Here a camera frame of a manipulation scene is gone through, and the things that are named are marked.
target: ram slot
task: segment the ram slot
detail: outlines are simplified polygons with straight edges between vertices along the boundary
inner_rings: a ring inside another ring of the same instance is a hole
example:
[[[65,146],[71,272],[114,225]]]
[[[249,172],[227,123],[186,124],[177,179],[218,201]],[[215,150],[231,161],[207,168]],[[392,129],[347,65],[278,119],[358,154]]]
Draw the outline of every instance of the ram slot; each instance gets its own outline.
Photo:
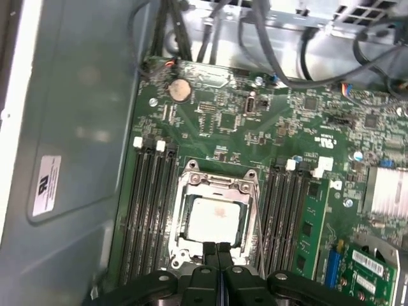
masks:
[[[286,177],[286,189],[282,195],[281,201],[281,213],[279,220],[277,222],[277,232],[276,239],[279,241],[279,247],[273,252],[275,257],[275,266],[274,270],[287,270],[289,267],[284,266],[285,253],[288,248],[289,243],[289,228],[290,228],[290,218],[293,215],[292,211],[292,200],[293,200],[293,191],[296,189],[296,175],[287,175]]]
[[[170,204],[170,194],[173,190],[171,182],[174,178],[174,166],[175,166],[175,151],[168,149],[162,156],[160,156],[161,171],[158,173],[154,180],[154,196],[152,203],[149,205],[149,216],[147,218],[148,223],[146,226],[145,242],[143,244],[143,262],[141,274],[145,275],[153,270],[156,270],[156,258],[160,255],[163,245],[157,244],[160,240],[161,220],[168,210]]]
[[[127,221],[124,235],[124,256],[120,267],[120,284],[126,284],[129,280],[131,263],[133,258],[133,249],[135,248],[136,238],[136,218],[139,212],[138,201],[136,198],[139,195],[139,190],[142,188],[145,178],[146,164],[150,164],[150,160],[154,157],[154,151],[150,148],[142,148],[136,153],[135,170],[133,172],[133,192],[129,203]]]
[[[273,266],[275,265],[276,259],[274,254],[279,248],[279,241],[276,239],[277,232],[277,221],[280,217],[280,212],[282,208],[282,196],[286,189],[286,175],[284,173],[276,173],[276,180],[271,193],[271,198],[269,199],[269,204],[271,205],[271,212],[268,218],[268,239],[269,244],[267,245],[266,253],[266,270],[268,273],[273,271]]]
[[[166,234],[166,224],[167,218],[169,214],[169,209],[172,206],[173,195],[175,191],[175,183],[177,181],[176,173],[176,160],[177,160],[177,151],[176,150],[169,150],[167,153],[167,169],[168,172],[165,176],[163,176],[163,184],[162,186],[166,186],[165,188],[161,189],[161,197],[159,202],[159,213],[158,213],[158,222],[157,222],[157,235],[156,240],[152,244],[154,255],[152,257],[152,262],[154,267],[159,268],[160,261],[163,260],[161,258],[162,249],[164,247],[163,241],[164,236]]]
[[[292,199],[289,206],[288,222],[285,232],[285,249],[283,260],[280,266],[281,270],[288,270],[292,267],[293,254],[295,252],[295,243],[298,240],[301,213],[305,201],[309,178],[302,175],[296,176],[295,185],[293,186]]]
[[[147,169],[145,173],[145,181],[143,182],[143,187],[139,196],[136,197],[136,205],[140,208],[138,214],[135,218],[134,226],[136,226],[136,239],[133,245],[133,260],[131,266],[131,277],[136,277],[140,275],[141,265],[142,263],[141,258],[143,254],[143,246],[142,241],[145,236],[145,228],[146,228],[146,221],[147,221],[147,211],[149,209],[149,204],[151,202],[151,197],[153,188],[152,182],[154,181],[154,177],[157,174],[157,171],[160,171],[157,165],[157,155],[154,156],[152,159],[149,159],[148,163],[146,163]]]

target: cpu socket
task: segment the cpu socket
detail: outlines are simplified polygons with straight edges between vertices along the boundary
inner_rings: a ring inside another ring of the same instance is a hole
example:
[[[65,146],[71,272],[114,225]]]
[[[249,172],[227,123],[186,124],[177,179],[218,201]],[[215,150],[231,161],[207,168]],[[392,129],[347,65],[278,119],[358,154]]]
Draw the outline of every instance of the cpu socket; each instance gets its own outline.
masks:
[[[203,255],[203,242],[229,242],[236,265],[248,265],[259,199],[258,176],[243,178],[200,171],[190,160],[178,179],[171,223],[171,267]]]

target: barcode label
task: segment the barcode label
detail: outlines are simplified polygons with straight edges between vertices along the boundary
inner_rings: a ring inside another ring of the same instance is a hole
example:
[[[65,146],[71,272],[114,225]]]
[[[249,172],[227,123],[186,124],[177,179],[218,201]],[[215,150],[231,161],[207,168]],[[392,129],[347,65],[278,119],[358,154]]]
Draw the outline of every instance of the barcode label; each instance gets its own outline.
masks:
[[[366,290],[370,291],[373,295],[375,294],[375,285],[366,280],[364,277],[357,275],[357,284],[363,286]]]
[[[374,272],[378,276],[383,277],[384,267],[380,265],[379,263],[376,263],[374,260],[368,258],[366,255],[354,250],[353,260],[363,265],[365,268],[369,269],[370,271]]]

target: green circuit board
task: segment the green circuit board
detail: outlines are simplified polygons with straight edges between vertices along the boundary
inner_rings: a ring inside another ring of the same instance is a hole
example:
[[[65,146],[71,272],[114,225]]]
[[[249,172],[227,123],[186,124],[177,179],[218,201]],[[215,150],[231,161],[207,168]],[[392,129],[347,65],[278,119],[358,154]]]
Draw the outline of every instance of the green circuit board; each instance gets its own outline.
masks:
[[[153,59],[152,64],[163,61]],[[183,103],[176,103],[169,95],[169,86],[176,79],[186,80],[191,86]],[[251,96],[254,99],[248,105]],[[381,92],[353,90],[353,99],[379,105],[387,103],[389,97]],[[407,132],[408,118],[401,108],[360,107],[334,88],[288,89],[257,72],[180,61],[176,68],[142,80],[113,238],[109,268],[112,284],[120,282],[125,261],[126,220],[131,213],[134,169],[139,163],[135,137],[165,140],[177,148],[176,177],[170,182],[177,179],[190,159],[197,160],[202,170],[234,177],[256,170],[261,210],[271,164],[296,157],[313,170],[320,157],[332,159],[330,171],[308,182],[291,265],[292,271],[323,282],[328,250],[338,239],[347,240],[353,231],[401,243],[407,232],[405,219],[375,216],[374,224],[374,217],[364,213],[362,207],[371,166],[385,159],[392,160],[394,166],[406,166]],[[355,152],[361,152],[363,158],[355,160]],[[166,250],[159,256],[167,257]]]

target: blue connector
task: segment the blue connector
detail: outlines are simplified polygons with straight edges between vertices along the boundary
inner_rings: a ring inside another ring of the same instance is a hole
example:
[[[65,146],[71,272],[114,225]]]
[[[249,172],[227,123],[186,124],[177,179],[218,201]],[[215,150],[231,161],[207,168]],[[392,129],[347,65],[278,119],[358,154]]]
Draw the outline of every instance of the blue connector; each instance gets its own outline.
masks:
[[[336,286],[337,271],[339,270],[341,255],[332,249],[329,252],[329,258],[327,261],[326,276],[324,277],[324,285],[329,288]]]
[[[390,159],[383,159],[380,161],[380,167],[382,168],[393,168],[394,167],[394,162]]]

